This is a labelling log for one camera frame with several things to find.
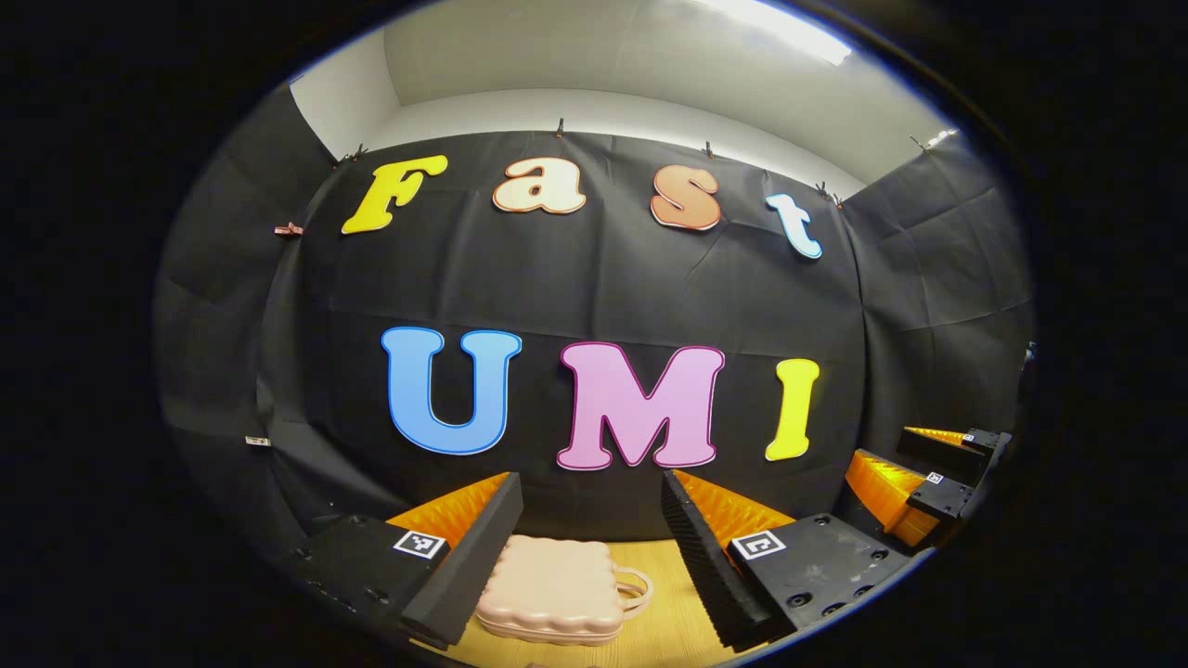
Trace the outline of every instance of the handbag handle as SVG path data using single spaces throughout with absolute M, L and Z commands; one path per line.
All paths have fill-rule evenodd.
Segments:
M 614 572 L 634 575 L 636 578 L 643 580 L 645 585 L 645 587 L 642 588 L 638 585 L 631 585 L 627 582 L 615 582 L 615 586 L 620 592 L 628 591 L 640 594 L 638 598 L 627 600 L 627 603 L 624 605 L 623 619 L 626 622 L 627 619 L 631 619 L 632 617 L 639 615 L 640 612 L 647 609 L 647 604 L 651 603 L 652 600 L 652 590 L 655 587 L 652 587 L 652 581 L 651 579 L 647 578 L 647 575 L 644 575 L 643 573 L 636 571 L 634 568 L 623 568 L 615 566 Z

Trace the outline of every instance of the letter u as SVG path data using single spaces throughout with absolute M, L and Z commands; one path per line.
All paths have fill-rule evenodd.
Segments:
M 446 424 L 430 405 L 432 357 L 446 339 L 423 327 L 396 327 L 380 338 L 387 351 L 387 403 L 392 423 L 417 446 L 443 454 L 475 454 L 499 442 L 507 427 L 507 363 L 523 348 L 519 336 L 480 329 L 462 336 L 474 360 L 474 415 Z

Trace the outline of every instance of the ceiling light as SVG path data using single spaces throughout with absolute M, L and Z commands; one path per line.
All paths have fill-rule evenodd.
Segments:
M 851 53 L 836 37 L 788 12 L 757 0 L 694 0 L 725 12 L 732 19 L 763 27 L 784 38 L 792 46 L 823 58 L 834 65 Z

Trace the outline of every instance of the black fabric backdrop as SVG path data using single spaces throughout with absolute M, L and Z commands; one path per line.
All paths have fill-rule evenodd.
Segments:
M 245 127 L 274 113 L 264 106 Z M 268 155 L 266 145 L 257 152 Z M 434 155 L 446 155 L 449 168 L 426 177 L 406 206 L 390 207 L 388 227 L 340 234 L 375 168 Z M 579 165 L 586 206 L 568 215 L 498 210 L 491 195 L 504 169 L 539 156 Z M 623 346 L 645 391 L 681 346 L 726 353 L 713 407 L 718 456 L 690 472 L 794 517 L 845 503 L 853 449 L 890 452 L 904 424 L 1010 427 L 1031 336 L 1029 281 L 1000 189 L 960 140 L 887 175 L 842 210 L 808 185 L 729 158 L 587 133 L 431 139 L 365 153 L 334 172 L 318 155 L 303 177 L 296 175 L 305 163 L 295 163 L 272 169 L 284 164 L 290 183 L 305 178 L 314 195 L 302 201 L 295 189 L 282 200 L 287 208 L 271 215 L 202 198 L 200 181 L 158 289 L 166 418 L 208 493 L 265 554 L 337 512 L 391 516 L 506 470 L 523 477 L 522 532 L 668 537 L 657 500 L 662 470 L 650 458 L 626 466 L 605 433 L 608 468 L 555 462 L 573 412 L 573 373 L 560 353 L 577 341 Z M 236 178 L 211 176 L 217 164 L 203 179 Z M 715 176 L 718 226 L 656 223 L 652 176 L 669 164 Z M 784 238 L 765 203 L 777 193 L 809 212 L 819 260 Z M 305 227 L 301 240 L 272 235 L 289 220 Z M 473 409 L 461 335 L 491 328 L 523 339 L 497 446 L 443 455 L 396 430 L 379 338 L 397 326 L 446 338 L 432 363 L 432 405 L 453 423 Z M 782 396 L 775 366 L 790 358 L 821 367 L 811 445 L 801 458 L 770 462 L 764 448 Z M 273 447 L 247 446 L 246 435 L 267 435 Z

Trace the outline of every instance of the white ceiling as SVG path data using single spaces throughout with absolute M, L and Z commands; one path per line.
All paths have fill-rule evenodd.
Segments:
M 770 132 L 866 183 L 917 155 L 909 134 L 950 127 L 857 50 L 834 67 L 695 0 L 442 0 L 390 24 L 384 49 L 402 106 L 524 88 L 625 93 Z

